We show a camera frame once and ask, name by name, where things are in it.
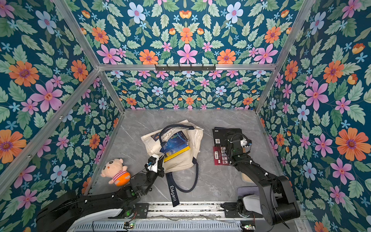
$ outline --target white flower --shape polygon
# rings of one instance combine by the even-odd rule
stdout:
[[[44,11],[44,14],[42,14],[40,11],[36,11],[36,16],[40,19],[37,23],[42,29],[47,29],[50,34],[54,34],[54,29],[57,28],[57,24],[55,24],[54,21],[50,20],[50,14],[46,11]]]
[[[143,7],[141,5],[135,5],[135,3],[131,2],[129,3],[129,7],[131,10],[128,10],[128,15],[130,17],[134,17],[134,22],[139,24],[140,20],[144,21],[145,20],[145,15],[142,13],[143,12]]]
[[[72,113],[73,113],[73,110],[71,109],[71,110],[68,112],[68,115],[67,115],[66,117],[63,118],[62,122],[67,122],[67,119],[71,121],[71,120],[73,119],[73,117],[72,117],[72,115],[71,115]]]
[[[116,76],[118,79],[120,79],[121,76],[124,75],[124,73],[121,72],[121,71],[111,71],[111,74],[112,74],[112,76]]]
[[[232,4],[230,4],[227,7],[227,11],[229,13],[226,15],[226,20],[231,20],[232,19],[232,23],[237,23],[237,20],[238,20],[237,17],[241,17],[243,15],[243,10],[240,9],[240,7],[241,7],[240,2],[236,2],[234,4],[234,6]]]
[[[186,77],[190,78],[191,75],[194,75],[194,71],[182,71],[183,75],[186,75]]]
[[[164,92],[162,91],[161,87],[154,86],[152,89],[152,93],[155,93],[157,96],[159,96],[160,94],[163,94]]]
[[[298,119],[299,120],[303,120],[303,121],[306,121],[306,120],[308,120],[308,117],[307,117],[307,115],[309,114],[309,109],[305,109],[306,108],[306,106],[305,105],[302,105],[302,107],[300,108],[298,108],[298,110],[297,110],[297,112],[299,113],[299,115],[298,115]]]
[[[106,107],[107,102],[104,100],[104,98],[98,100],[98,103],[99,103],[99,108],[100,108],[100,109],[104,109],[104,110],[105,110],[105,109],[107,108],[107,107]]]
[[[50,176],[50,179],[55,180],[55,182],[59,183],[62,180],[62,177],[65,177],[68,174],[68,171],[65,169],[66,169],[65,164],[62,164],[60,167],[58,165],[54,166],[53,168],[54,173]]]
[[[317,29],[318,30],[322,29],[322,27],[325,24],[325,22],[323,21],[325,17],[326,17],[326,12],[322,12],[322,14],[318,12],[316,16],[314,16],[314,21],[311,23],[311,26],[309,27],[310,29],[312,29],[312,35],[316,33]]]
[[[267,72],[264,70],[257,70],[253,72],[253,75],[255,75],[257,78],[260,78],[262,75],[265,75]]]
[[[216,87],[216,91],[215,91],[215,94],[219,94],[220,96],[223,95],[223,93],[225,93],[227,90],[225,89],[224,86],[221,86],[221,87]]]
[[[308,179],[309,177],[311,180],[315,180],[316,177],[314,176],[317,174],[317,170],[315,167],[312,167],[312,163],[308,162],[305,165],[303,165],[303,169],[305,170],[304,176]]]

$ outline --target floor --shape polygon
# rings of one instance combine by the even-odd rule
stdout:
[[[259,119],[255,112],[247,110],[126,111],[107,160],[122,158],[131,175],[136,174],[144,168],[148,160],[148,154],[140,137],[185,119],[203,128],[204,135],[197,156],[200,171],[196,188],[190,193],[177,191],[180,201],[235,201],[238,197],[238,187],[253,185],[243,182],[241,173],[235,168],[214,165],[211,131],[214,127],[241,128],[242,132],[252,140],[250,155],[254,161],[267,171],[276,174],[275,163],[270,158],[264,142],[265,137],[260,131]],[[179,186],[189,189],[194,182],[195,166],[188,170],[174,172],[173,176]],[[99,176],[91,192],[95,195],[119,189],[114,184],[108,184],[108,181],[108,177]],[[171,201],[166,178],[157,178],[152,191],[143,196],[141,201]]]

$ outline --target orange flower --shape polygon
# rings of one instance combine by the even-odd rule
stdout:
[[[193,32],[188,27],[183,28],[183,31],[180,33],[181,39],[184,43],[189,43],[193,40]]]
[[[365,49],[365,45],[363,45],[363,43],[356,43],[356,45],[353,46],[353,49],[352,49],[352,52],[353,54],[357,54],[357,53],[360,53],[361,51],[363,51],[363,49]]]
[[[18,131],[12,134],[11,130],[0,131],[0,159],[3,164],[13,161],[13,156],[17,157],[26,146],[26,140],[21,139],[23,135]]]
[[[136,105],[137,104],[137,101],[133,98],[127,98],[126,99],[126,102],[129,104],[129,105]]]
[[[368,137],[364,132],[359,134],[356,128],[349,128],[348,132],[342,129],[339,132],[340,137],[336,137],[335,143],[339,145],[338,151],[341,155],[345,154],[345,158],[354,161],[354,156],[358,161],[366,159],[366,155],[371,152],[371,145],[364,143],[368,141]]]
[[[144,65],[156,65],[158,64],[158,57],[155,56],[155,52],[144,49],[144,52],[140,52],[139,60],[143,62]]]
[[[316,222],[314,224],[314,230],[316,232],[328,232],[328,229],[326,227],[324,227],[322,222]]]
[[[92,149],[96,149],[99,145],[99,142],[101,141],[101,139],[99,138],[99,135],[98,134],[94,134],[92,136],[92,138],[90,139],[90,144],[89,146],[92,148]]]
[[[105,43],[108,43],[108,35],[107,35],[107,32],[105,32],[104,30],[101,30],[100,27],[93,27],[93,32],[92,32],[92,35],[95,36],[95,40],[96,41],[99,41],[99,43],[101,44],[105,44]]]
[[[199,28],[197,29],[197,34],[202,35],[203,33],[205,33],[205,32],[204,32],[204,29],[202,29],[202,28],[199,27]]]
[[[285,71],[285,79],[286,81],[292,81],[296,77],[296,72],[298,71],[298,66],[297,66],[296,61],[291,61],[287,66],[286,66],[286,71]]]
[[[88,75],[88,71],[86,69],[86,65],[82,63],[80,60],[72,61],[73,66],[71,66],[71,71],[73,72],[73,76],[79,81],[85,80],[86,76]]]
[[[84,15],[84,16],[85,16],[85,18],[87,18],[87,19],[89,19],[89,18],[90,18],[90,13],[89,13],[89,12],[87,12],[86,10],[83,10],[83,11],[81,11],[81,13],[82,13],[82,15]]]
[[[86,179],[86,181],[84,181],[84,183],[82,184],[83,188],[81,189],[81,194],[84,194],[84,193],[85,193],[86,188],[88,187],[88,185],[89,185],[91,179],[92,179],[91,177],[88,177],[88,178]]]
[[[171,29],[169,30],[169,34],[171,34],[171,35],[175,35],[175,28],[171,28]]]
[[[355,85],[357,84],[357,81],[358,81],[358,77],[357,77],[357,74],[352,74],[348,77],[348,83],[351,84],[351,85]]]
[[[327,83],[335,83],[338,81],[343,75],[344,65],[340,64],[341,61],[336,61],[335,63],[332,61],[328,67],[325,68],[324,79],[326,79]]]
[[[221,51],[220,56],[218,56],[217,60],[219,61],[218,64],[220,65],[231,65],[233,61],[236,60],[234,56],[236,53],[231,51],[230,49],[226,49],[226,51]]]
[[[254,99],[253,98],[245,98],[243,100],[243,104],[244,105],[250,105],[251,103],[253,103]]]
[[[278,40],[278,37],[281,35],[281,28],[280,27],[272,27],[271,30],[267,31],[264,39],[266,43],[273,43],[274,41]]]
[[[186,102],[188,105],[192,105],[192,104],[194,103],[194,100],[193,100],[193,98],[187,98],[187,99],[185,100],[185,102]]]
[[[32,64],[29,62],[23,63],[23,61],[17,61],[17,65],[10,65],[9,73],[10,78],[16,79],[14,82],[18,85],[24,85],[30,87],[31,84],[35,84],[36,80],[39,79],[39,75],[36,74],[39,71],[32,67]]]
[[[277,141],[277,144],[282,147],[282,145],[285,143],[285,138],[283,137],[283,135],[281,134],[278,134],[277,135],[277,138],[276,138],[276,141]]]

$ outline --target metal bar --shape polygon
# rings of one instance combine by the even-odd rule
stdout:
[[[210,65],[204,65],[204,70],[207,71]],[[192,70],[192,68],[201,68],[202,65],[125,65],[125,64],[116,64],[116,65],[99,65],[100,71],[113,71],[113,70],[120,70],[120,71],[126,71],[126,70],[150,70],[155,71],[156,68],[160,70],[172,70],[172,69],[181,69],[189,68],[189,70]],[[266,70],[266,71],[273,71],[276,69],[275,64],[247,64],[247,65],[212,65],[213,70]]]
[[[111,96],[112,100],[116,104],[116,107],[120,111],[120,113],[123,113],[125,111],[124,106],[122,105],[120,98],[117,95],[116,90],[114,89],[113,85],[108,79],[108,76],[105,72],[101,71],[99,75],[101,81],[103,82],[103,85],[106,87],[107,93]]]
[[[28,166],[37,151],[44,145],[45,140],[49,138],[58,127],[63,117],[68,115],[68,112],[79,101],[83,93],[85,93],[89,86],[93,84],[98,73],[99,71],[97,69],[93,69],[93,71],[90,72],[87,78],[76,88],[71,96],[69,96],[63,105],[53,114],[51,119],[0,175],[0,196],[8,190],[11,184],[18,177],[19,173]]]
[[[53,1],[60,14],[66,21],[68,28],[71,30],[72,34],[75,36],[76,41],[79,43],[80,47],[84,51],[89,62],[92,64],[93,68],[97,68],[99,65],[99,60],[96,57],[93,49],[90,47],[85,35],[82,33],[81,27],[76,21],[74,15],[72,14],[70,8],[68,7],[65,0],[54,0]]]
[[[307,18],[315,0],[304,0],[302,7],[299,10],[298,16],[295,19],[294,24],[292,25],[291,32],[278,56],[277,59],[277,67],[274,70],[274,72],[270,75],[269,80],[267,84],[265,85],[265,88],[262,92],[262,95],[260,96],[259,104],[256,106],[255,111],[259,113],[260,109],[262,108],[265,100],[267,99],[269,95],[269,91],[272,88],[276,77],[278,76],[279,72],[282,69],[282,66],[291,50],[292,45],[294,44],[296,37],[299,34],[299,31],[301,30],[305,19]]]
[[[123,120],[124,120],[124,114],[121,114],[121,115],[120,115],[120,118],[119,118],[119,120],[118,120],[117,126],[116,126],[116,128],[114,129],[114,131],[113,131],[113,133],[112,133],[112,135],[111,135],[111,138],[109,139],[109,142],[108,142],[108,144],[106,145],[106,148],[104,149],[104,153],[102,154],[102,156],[101,156],[101,158],[100,158],[100,160],[99,160],[99,163],[97,164],[97,168],[96,168],[96,170],[94,171],[94,174],[93,174],[93,176],[92,176],[92,178],[91,178],[91,181],[90,181],[90,183],[89,183],[88,186],[87,186],[87,191],[85,191],[85,193],[84,193],[85,196],[88,195],[88,193],[89,193],[91,187],[94,186],[95,183],[96,183],[96,181],[98,180],[98,177],[100,176],[99,174],[101,173],[102,168],[103,168],[103,166],[104,166],[104,165],[101,165],[101,164],[106,163],[106,161],[107,161],[107,157],[108,157],[108,154],[109,154],[109,151],[111,150],[111,147],[112,147],[112,145],[114,144],[114,141],[115,141],[115,138],[116,138],[117,132],[120,130],[120,126],[121,126]]]

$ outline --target wall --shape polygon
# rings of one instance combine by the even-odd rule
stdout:
[[[313,7],[260,112],[316,232],[371,230],[370,6]]]

